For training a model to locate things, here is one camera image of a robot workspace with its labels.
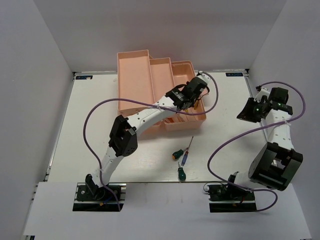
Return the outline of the pink plastic toolbox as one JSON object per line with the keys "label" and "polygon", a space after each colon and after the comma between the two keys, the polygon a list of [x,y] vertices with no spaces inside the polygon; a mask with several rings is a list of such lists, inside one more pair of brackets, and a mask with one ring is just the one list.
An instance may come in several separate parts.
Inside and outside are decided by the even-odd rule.
{"label": "pink plastic toolbox", "polygon": [[[119,52],[117,54],[118,97],[131,99],[135,103],[118,102],[118,114],[128,117],[145,106],[141,103],[154,104],[169,90],[189,82],[196,76],[191,61],[171,61],[169,57],[152,58],[148,50]],[[147,133],[159,131],[194,130],[201,127],[207,119],[204,103],[200,100],[197,110],[189,108],[191,115],[176,114],[164,119]]]}

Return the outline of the green orange handled screwdriver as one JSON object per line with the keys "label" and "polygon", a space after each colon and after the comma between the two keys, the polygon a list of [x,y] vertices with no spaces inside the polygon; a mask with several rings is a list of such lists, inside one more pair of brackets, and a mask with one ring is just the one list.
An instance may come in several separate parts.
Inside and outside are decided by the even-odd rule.
{"label": "green orange handled screwdriver", "polygon": [[188,148],[179,149],[179,150],[175,151],[174,153],[172,153],[172,159],[175,161],[178,160],[187,150],[188,150]]}

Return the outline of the blue handled screwdriver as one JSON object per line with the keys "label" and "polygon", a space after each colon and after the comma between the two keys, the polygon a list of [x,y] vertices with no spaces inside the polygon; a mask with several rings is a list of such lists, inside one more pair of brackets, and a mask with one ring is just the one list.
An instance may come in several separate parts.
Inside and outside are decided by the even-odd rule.
{"label": "blue handled screwdriver", "polygon": [[190,150],[190,147],[191,147],[191,144],[193,142],[193,139],[194,139],[194,136],[192,136],[190,142],[189,142],[189,145],[183,155],[183,158],[182,158],[182,161],[181,161],[181,166],[183,167],[185,165],[185,163],[187,162],[187,158],[188,158],[188,155],[189,155],[189,150]]}

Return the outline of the yellow long nose pliers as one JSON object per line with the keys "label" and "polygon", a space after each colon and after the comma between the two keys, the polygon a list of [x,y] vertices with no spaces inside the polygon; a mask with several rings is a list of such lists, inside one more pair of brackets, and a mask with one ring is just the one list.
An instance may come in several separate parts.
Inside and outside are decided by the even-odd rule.
{"label": "yellow long nose pliers", "polygon": [[197,99],[194,103],[194,106],[193,106],[193,109],[194,110],[197,110],[198,106],[199,106],[199,102],[200,102],[200,99]]}

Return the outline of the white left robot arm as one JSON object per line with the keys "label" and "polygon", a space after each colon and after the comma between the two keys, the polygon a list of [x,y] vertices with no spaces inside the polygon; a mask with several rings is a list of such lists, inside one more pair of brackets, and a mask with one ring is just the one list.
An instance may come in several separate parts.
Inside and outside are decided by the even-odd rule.
{"label": "white left robot arm", "polygon": [[209,81],[208,76],[200,73],[186,84],[174,87],[140,112],[128,117],[117,116],[109,134],[106,153],[103,159],[98,160],[98,169],[85,177],[85,185],[90,196],[96,200],[105,196],[105,189],[113,172],[124,157],[137,150],[138,136],[144,131],[174,114],[191,115],[189,109],[208,87]]}

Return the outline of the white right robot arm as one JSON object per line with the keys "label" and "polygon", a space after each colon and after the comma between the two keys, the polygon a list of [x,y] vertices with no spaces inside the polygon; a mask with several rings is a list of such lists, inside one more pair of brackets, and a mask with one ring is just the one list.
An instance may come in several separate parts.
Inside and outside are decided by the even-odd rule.
{"label": "white right robot arm", "polygon": [[289,120],[293,108],[287,104],[289,91],[281,87],[268,90],[258,87],[255,97],[250,97],[238,119],[258,123],[265,121],[267,141],[246,172],[229,176],[226,195],[236,200],[244,193],[244,187],[266,187],[284,191],[300,165],[303,155],[297,152],[291,140]]}

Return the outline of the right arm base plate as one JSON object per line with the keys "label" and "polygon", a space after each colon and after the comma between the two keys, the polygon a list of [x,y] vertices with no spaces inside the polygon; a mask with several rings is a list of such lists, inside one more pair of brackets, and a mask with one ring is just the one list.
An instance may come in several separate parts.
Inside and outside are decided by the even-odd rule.
{"label": "right arm base plate", "polygon": [[211,181],[203,186],[209,196],[211,213],[249,213],[257,210],[253,192],[218,181]]}

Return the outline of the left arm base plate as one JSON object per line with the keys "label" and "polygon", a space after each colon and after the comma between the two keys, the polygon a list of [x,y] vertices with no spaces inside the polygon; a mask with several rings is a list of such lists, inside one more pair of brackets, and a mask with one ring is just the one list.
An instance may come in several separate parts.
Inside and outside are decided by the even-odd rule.
{"label": "left arm base plate", "polygon": [[76,187],[73,212],[119,212],[123,208],[126,197],[126,184],[111,184],[108,186],[117,196],[118,203],[114,195],[102,187],[97,195],[93,196],[84,183],[78,183]]}

